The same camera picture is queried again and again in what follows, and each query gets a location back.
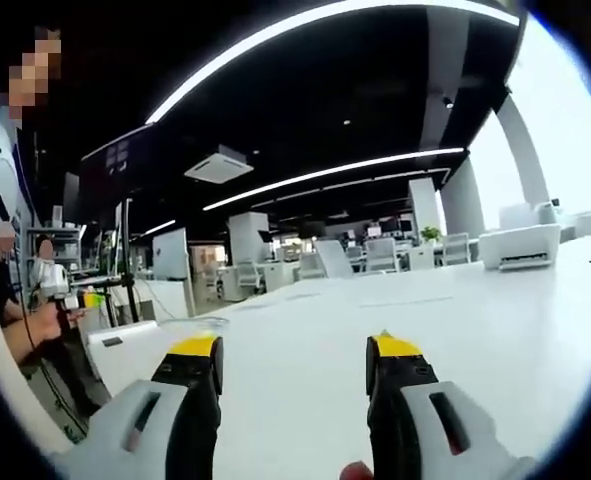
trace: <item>hand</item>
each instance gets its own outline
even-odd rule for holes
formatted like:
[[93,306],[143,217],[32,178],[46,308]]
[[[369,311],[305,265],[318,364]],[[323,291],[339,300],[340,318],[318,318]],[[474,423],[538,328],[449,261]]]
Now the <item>hand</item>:
[[29,317],[29,328],[35,344],[59,337],[62,334],[62,329],[57,321],[57,307],[55,304],[46,303],[40,306]]
[[84,315],[86,315],[85,310],[75,310],[75,311],[68,312],[68,314],[67,314],[68,323],[71,325],[71,327],[76,326],[77,322],[79,322],[84,317]]

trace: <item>ceiling air conditioner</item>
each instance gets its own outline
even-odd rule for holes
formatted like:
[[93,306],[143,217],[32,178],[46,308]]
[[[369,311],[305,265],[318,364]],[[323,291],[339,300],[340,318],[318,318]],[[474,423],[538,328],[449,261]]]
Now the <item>ceiling air conditioner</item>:
[[205,182],[222,184],[252,170],[253,167],[246,163],[244,155],[220,145],[215,153],[186,170],[184,175]]

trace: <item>black pole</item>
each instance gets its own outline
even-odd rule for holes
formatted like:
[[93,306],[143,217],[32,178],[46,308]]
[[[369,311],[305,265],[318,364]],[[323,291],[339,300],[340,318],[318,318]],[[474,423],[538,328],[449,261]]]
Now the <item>black pole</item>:
[[133,294],[133,285],[135,280],[133,274],[130,272],[130,244],[128,239],[128,205],[130,199],[125,199],[122,202],[122,260],[124,262],[124,286],[126,287],[126,294],[128,295],[128,305],[131,307],[131,318],[133,323],[139,322],[137,316],[137,308],[135,308],[135,295]]

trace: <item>linear led light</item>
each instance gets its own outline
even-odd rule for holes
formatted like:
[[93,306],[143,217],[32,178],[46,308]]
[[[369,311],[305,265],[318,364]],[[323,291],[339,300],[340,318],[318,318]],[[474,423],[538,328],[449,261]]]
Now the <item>linear led light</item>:
[[280,22],[270,25],[241,42],[233,45],[231,48],[221,53],[213,60],[208,62],[197,72],[191,75],[180,87],[175,90],[157,109],[148,117],[146,124],[158,122],[168,111],[173,108],[186,94],[195,89],[200,83],[217,72],[220,68],[226,66],[229,62],[242,56],[253,48],[267,42],[290,30],[294,30],[303,25],[322,20],[324,18],[334,17],[343,13],[357,10],[366,10],[377,7],[390,6],[426,6],[426,7],[444,7],[465,10],[467,12],[478,13],[487,17],[495,18],[510,25],[519,25],[519,18],[509,15],[506,12],[498,10],[487,5],[468,1],[468,0],[344,0],[332,3],[323,7],[314,8],[306,12],[299,13],[286,18]]
[[144,234],[142,234],[142,237],[144,235],[150,235],[151,233],[156,232],[158,230],[161,230],[162,228],[170,227],[174,223],[175,223],[175,220],[171,220],[170,222],[162,223],[161,225],[158,225],[156,227],[153,227],[150,230],[146,230],[146,232],[144,232]]
[[269,203],[281,202],[282,200],[287,200],[287,199],[290,199],[290,198],[302,197],[304,195],[310,195],[312,193],[320,193],[320,192],[326,192],[328,190],[335,190],[337,188],[349,187],[351,185],[359,185],[361,183],[378,182],[380,180],[390,180],[392,178],[412,177],[412,176],[415,176],[415,175],[427,175],[427,174],[432,174],[432,173],[444,173],[444,180],[442,180],[442,185],[444,185],[446,183],[446,178],[448,178],[448,176],[451,173],[451,170],[452,169],[450,169],[448,167],[430,168],[428,170],[415,170],[415,171],[412,171],[412,172],[395,173],[393,175],[382,175],[381,177],[375,177],[375,178],[365,178],[364,180],[356,180],[354,182],[338,183],[336,185],[329,185],[328,187],[317,188],[315,190],[308,190],[306,192],[301,192],[301,193],[296,193],[294,195],[288,195],[286,197],[276,198],[275,200],[270,200],[268,202],[258,203],[256,205],[253,205],[252,208],[260,207],[262,205],[268,205]]
[[393,155],[391,157],[382,157],[375,158],[373,160],[365,160],[363,162],[349,163],[348,165],[342,165],[341,167],[328,168],[326,170],[320,170],[319,172],[307,173],[306,175],[300,175],[299,177],[289,178],[288,180],[282,180],[281,182],[271,183],[270,185],[265,185],[254,190],[249,190],[248,192],[240,193],[239,195],[235,195],[234,197],[221,200],[217,203],[213,203],[212,205],[207,205],[202,210],[207,212],[208,210],[221,207],[222,205],[226,205],[237,200],[241,200],[242,198],[248,198],[253,195],[257,195],[258,193],[268,192],[269,190],[274,190],[276,188],[284,187],[286,185],[292,185],[293,183],[303,182],[305,180],[310,180],[312,178],[323,177],[324,175],[330,175],[332,173],[345,172],[347,170],[353,170],[355,168],[370,167],[371,165],[395,162],[397,160],[431,157],[434,155],[448,155],[451,153],[462,153],[463,151],[463,148],[444,148],[442,150],[428,150],[425,152],[403,153],[401,155]]

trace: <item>white pillar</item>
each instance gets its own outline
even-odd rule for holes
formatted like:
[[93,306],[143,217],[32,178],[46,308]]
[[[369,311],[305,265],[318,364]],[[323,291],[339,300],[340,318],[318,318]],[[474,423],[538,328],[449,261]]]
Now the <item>white pillar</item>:
[[417,233],[421,236],[426,227],[439,228],[439,214],[435,199],[435,187],[430,177],[418,178],[408,182],[408,188],[413,203],[413,215]]
[[497,118],[515,158],[524,200],[533,207],[538,203],[548,202],[548,188],[535,145],[510,94],[506,96],[504,104],[497,112]]
[[247,212],[231,217],[228,229],[233,264],[242,260],[261,262],[265,259],[267,247],[257,233],[259,230],[268,231],[268,216],[265,213]]
[[448,179],[441,195],[449,234],[468,233],[469,238],[478,238],[484,233],[482,203],[470,159]]

